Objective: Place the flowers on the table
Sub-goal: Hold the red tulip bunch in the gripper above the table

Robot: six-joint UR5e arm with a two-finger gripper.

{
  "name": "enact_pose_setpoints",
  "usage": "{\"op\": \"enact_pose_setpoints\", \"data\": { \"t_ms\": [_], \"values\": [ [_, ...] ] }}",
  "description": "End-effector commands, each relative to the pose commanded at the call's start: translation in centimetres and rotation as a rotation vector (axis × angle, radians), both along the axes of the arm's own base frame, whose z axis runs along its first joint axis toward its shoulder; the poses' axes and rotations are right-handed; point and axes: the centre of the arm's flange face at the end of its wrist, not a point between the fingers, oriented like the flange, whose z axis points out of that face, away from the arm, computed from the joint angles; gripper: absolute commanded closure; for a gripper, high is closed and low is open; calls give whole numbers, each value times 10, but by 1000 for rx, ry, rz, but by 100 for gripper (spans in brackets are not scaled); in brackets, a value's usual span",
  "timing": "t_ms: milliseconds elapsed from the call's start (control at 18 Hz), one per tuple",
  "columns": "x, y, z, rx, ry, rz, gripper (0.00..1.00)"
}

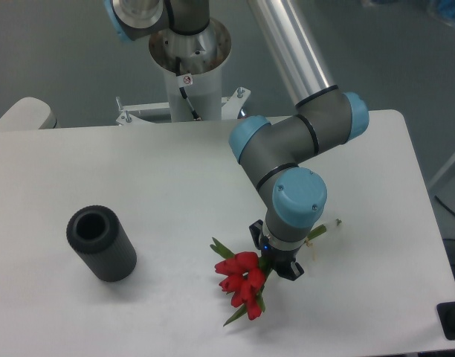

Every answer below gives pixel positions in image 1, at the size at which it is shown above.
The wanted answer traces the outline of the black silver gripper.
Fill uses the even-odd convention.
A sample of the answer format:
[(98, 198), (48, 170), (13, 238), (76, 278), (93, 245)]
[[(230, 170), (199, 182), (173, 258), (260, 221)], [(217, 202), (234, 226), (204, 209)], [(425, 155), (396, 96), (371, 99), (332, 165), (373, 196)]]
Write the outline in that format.
[(249, 226), (254, 246), (262, 257), (272, 264), (273, 270), (283, 279), (296, 280), (302, 276), (303, 268), (296, 262), (296, 255), (303, 242), (283, 242), (270, 234), (264, 234), (262, 226), (261, 219)]

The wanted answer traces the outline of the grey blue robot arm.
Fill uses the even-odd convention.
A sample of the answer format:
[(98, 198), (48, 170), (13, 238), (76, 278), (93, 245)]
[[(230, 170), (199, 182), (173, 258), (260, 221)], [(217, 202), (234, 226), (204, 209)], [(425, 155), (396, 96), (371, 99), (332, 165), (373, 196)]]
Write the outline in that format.
[[(335, 85), (295, 1), (250, 1), (249, 7), (296, 112), (275, 124), (262, 116), (243, 119), (229, 144), (267, 208), (265, 219), (250, 227), (254, 245), (280, 277), (295, 280), (303, 273), (297, 252), (327, 198), (323, 179), (303, 162), (363, 134), (370, 117), (357, 94)], [(232, 100), (222, 101), (231, 39), (208, 1), (106, 1), (105, 9), (121, 39), (148, 38), (172, 121), (239, 114)]]

